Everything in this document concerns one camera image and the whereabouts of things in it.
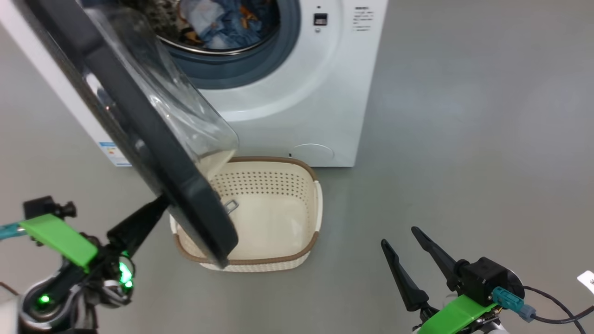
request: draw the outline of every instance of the plastic basket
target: plastic basket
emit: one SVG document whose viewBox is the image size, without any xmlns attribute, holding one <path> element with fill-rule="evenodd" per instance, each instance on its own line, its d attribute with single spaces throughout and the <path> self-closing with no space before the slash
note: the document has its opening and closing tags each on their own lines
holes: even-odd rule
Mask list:
<svg viewBox="0 0 594 334">
<path fill-rule="evenodd" d="M 221 202 L 235 200 L 231 212 L 239 243 L 226 272 L 270 272 L 302 264 L 322 223 L 322 189 L 314 171 L 295 159 L 237 157 L 211 180 Z M 212 264 L 184 230 L 171 221 L 181 254 L 212 270 Z"/>
</svg>

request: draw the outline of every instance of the clothes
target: clothes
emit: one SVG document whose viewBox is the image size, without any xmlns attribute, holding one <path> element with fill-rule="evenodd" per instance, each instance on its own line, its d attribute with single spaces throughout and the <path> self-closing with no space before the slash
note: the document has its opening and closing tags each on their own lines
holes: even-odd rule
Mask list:
<svg viewBox="0 0 594 334">
<path fill-rule="evenodd" d="M 262 22 L 241 0 L 181 0 L 180 14 L 207 49 L 238 49 L 258 43 Z"/>
<path fill-rule="evenodd" d="M 145 14 L 157 35 L 197 49 L 245 48 L 280 22 L 276 0 L 119 1 Z"/>
</svg>

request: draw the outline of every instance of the green mount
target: green mount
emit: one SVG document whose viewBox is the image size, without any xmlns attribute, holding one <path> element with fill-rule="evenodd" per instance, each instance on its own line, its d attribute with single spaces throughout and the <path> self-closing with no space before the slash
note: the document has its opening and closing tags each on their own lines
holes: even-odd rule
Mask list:
<svg viewBox="0 0 594 334">
<path fill-rule="evenodd" d="M 62 219 L 43 215 L 20 222 L 27 234 L 63 255 L 70 262 L 89 273 L 89 263 L 99 250 Z"/>
<path fill-rule="evenodd" d="M 419 334 L 454 334 L 462 330 L 497 304 L 479 305 L 466 295 L 461 295 L 427 320 Z"/>
</svg>

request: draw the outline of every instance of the gray floor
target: gray floor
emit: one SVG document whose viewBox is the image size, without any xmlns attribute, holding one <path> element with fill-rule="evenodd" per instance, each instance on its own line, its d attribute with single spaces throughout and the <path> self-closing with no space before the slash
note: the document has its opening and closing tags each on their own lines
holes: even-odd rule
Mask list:
<svg viewBox="0 0 594 334">
<path fill-rule="evenodd" d="M 391 1 L 353 169 L 319 169 L 324 222 L 298 269 L 217 273 L 180 257 L 166 222 L 138 253 L 137 294 L 101 310 L 102 333 L 408 333 L 379 241 L 387 238 L 435 306 L 448 290 L 415 243 L 418 225 L 454 258 L 487 256 L 578 312 L 594 296 L 594 2 Z M 153 195 L 115 168 L 0 31 L 0 209 L 74 200 L 71 223 L 105 233 Z M 58 258 L 25 238 L 0 244 L 19 290 Z M 539 314 L 562 317 L 529 295 Z M 513 333 L 572 333 L 526 324 Z M 583 321 L 594 329 L 594 316 Z"/>
</svg>

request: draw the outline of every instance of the label sticker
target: label sticker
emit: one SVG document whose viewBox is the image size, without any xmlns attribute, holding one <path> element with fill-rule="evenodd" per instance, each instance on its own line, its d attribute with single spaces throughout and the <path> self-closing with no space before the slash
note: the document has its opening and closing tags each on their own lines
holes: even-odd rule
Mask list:
<svg viewBox="0 0 594 334">
<path fill-rule="evenodd" d="M 353 14 L 353 31 L 370 31 L 374 20 L 374 12 L 369 6 L 355 7 Z"/>
<path fill-rule="evenodd" d="M 132 166 L 132 165 L 130 165 L 130 163 L 128 162 L 128 159 L 126 159 L 126 157 L 124 156 L 122 151 L 119 150 L 119 148 L 115 145 L 114 142 L 100 141 L 99 146 L 101 147 L 101 150 L 105 153 L 106 156 L 108 156 L 109 160 L 111 160 L 111 162 L 114 165 L 122 166 L 122 167 Z"/>
<path fill-rule="evenodd" d="M 594 294 L 594 273 L 588 270 L 580 276 L 578 276 L 577 280 L 580 281 L 580 283 L 582 283 L 585 287 L 587 287 L 592 294 Z"/>
</svg>

